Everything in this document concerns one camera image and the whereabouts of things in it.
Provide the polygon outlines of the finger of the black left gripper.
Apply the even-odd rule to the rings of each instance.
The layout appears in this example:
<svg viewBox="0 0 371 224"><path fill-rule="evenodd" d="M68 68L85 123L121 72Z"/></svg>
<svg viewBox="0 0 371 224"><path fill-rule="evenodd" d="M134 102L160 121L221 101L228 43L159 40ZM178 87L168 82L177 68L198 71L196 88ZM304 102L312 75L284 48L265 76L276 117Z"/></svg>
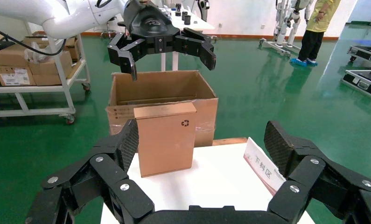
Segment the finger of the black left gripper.
<svg viewBox="0 0 371 224"><path fill-rule="evenodd" d="M146 55L146 40L133 40L125 33L117 33L107 46L110 62L119 66L122 73L137 80L135 62Z"/></svg>
<svg viewBox="0 0 371 224"><path fill-rule="evenodd" d="M206 68L215 69L217 57L211 38L199 31L184 28L174 36L173 49L179 53L199 57Z"/></svg>

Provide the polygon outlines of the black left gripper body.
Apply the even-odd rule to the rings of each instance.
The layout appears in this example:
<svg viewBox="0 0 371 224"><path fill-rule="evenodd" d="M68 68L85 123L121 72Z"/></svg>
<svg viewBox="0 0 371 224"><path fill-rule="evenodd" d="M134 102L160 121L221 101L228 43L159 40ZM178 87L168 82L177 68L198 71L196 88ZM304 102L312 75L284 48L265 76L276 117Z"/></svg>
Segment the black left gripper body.
<svg viewBox="0 0 371 224"><path fill-rule="evenodd" d="M180 29L152 2L146 4L129 0L124 9L124 23L142 55L160 54L175 50L175 37Z"/></svg>

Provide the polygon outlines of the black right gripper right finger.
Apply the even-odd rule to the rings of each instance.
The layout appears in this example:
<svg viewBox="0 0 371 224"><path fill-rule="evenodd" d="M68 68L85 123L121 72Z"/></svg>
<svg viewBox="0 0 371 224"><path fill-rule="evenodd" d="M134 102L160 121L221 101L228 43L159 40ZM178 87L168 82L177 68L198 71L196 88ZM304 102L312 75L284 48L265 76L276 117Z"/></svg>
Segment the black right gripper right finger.
<svg viewBox="0 0 371 224"><path fill-rule="evenodd" d="M264 144L285 182L267 211L284 223L299 222L311 200L344 224L371 224L371 179L329 159L312 141L269 121Z"/></svg>

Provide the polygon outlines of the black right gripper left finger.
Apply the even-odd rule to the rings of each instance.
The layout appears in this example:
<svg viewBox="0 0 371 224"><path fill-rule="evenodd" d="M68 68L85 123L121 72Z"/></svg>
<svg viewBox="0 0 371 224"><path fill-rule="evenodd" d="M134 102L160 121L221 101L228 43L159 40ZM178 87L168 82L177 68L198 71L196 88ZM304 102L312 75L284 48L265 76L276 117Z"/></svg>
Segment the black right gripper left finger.
<svg viewBox="0 0 371 224"><path fill-rule="evenodd" d="M25 223L72 224L87 203L100 197L119 223L139 224L154 212L154 203L128 175L138 144L138 125L130 119L85 157L42 180Z"/></svg>

